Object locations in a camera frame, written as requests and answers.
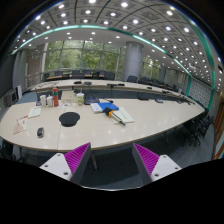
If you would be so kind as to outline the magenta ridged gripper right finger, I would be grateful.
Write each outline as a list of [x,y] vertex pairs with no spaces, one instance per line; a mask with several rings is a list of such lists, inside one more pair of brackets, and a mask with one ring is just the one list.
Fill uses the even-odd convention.
[[132,154],[144,185],[181,170],[168,155],[158,155],[136,143],[133,144]]

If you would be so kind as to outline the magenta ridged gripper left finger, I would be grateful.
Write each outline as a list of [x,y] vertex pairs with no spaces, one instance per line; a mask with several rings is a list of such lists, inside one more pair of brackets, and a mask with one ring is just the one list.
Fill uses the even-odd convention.
[[56,153],[41,169],[79,185],[90,155],[91,144],[86,143],[65,154]]

